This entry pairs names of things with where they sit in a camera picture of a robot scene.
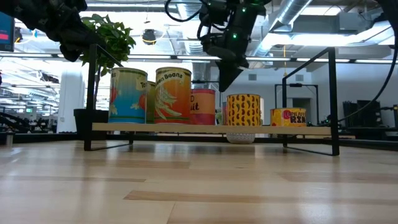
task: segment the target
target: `wooden floor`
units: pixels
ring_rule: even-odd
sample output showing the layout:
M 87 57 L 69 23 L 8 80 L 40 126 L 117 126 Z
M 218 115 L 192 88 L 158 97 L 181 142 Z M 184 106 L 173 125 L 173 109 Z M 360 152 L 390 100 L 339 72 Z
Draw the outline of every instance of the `wooden floor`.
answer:
M 342 147 L 340 157 L 329 157 L 283 154 L 272 144 L 169 142 L 82 147 L 0 148 L 0 223 L 398 223 L 397 152 Z

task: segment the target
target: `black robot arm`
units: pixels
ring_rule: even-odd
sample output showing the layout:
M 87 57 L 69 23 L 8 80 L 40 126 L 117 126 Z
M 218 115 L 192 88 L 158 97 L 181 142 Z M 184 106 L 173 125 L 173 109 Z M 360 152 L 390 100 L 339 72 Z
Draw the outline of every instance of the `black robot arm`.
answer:
M 22 21 L 31 30 L 38 29 L 49 39 L 60 42 L 60 50 L 69 61 L 76 61 L 90 44 L 105 46 L 103 39 L 80 20 L 87 9 L 85 0 L 1 0 L 0 11 Z

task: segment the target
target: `teal can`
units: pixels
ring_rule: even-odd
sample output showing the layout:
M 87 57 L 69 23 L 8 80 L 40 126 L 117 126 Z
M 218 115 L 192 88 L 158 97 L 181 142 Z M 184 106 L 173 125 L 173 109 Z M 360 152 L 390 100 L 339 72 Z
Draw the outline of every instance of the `teal can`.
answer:
M 147 77 L 135 68 L 112 69 L 109 123 L 145 123 Z

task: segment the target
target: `wooden shelf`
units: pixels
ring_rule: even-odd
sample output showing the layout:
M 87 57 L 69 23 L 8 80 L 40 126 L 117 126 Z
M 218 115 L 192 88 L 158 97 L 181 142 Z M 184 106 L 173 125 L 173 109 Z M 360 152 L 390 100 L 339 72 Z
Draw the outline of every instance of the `wooden shelf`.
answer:
M 330 135 L 329 127 L 216 126 L 190 124 L 93 123 L 94 131 L 148 131 L 164 133 L 247 133 Z

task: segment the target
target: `computer screen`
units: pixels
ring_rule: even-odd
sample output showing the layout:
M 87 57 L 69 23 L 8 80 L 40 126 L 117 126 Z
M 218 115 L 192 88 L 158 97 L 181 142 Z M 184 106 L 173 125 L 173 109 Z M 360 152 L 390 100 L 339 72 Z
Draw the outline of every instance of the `computer screen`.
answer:
M 0 12 L 0 51 L 14 51 L 14 18 Z

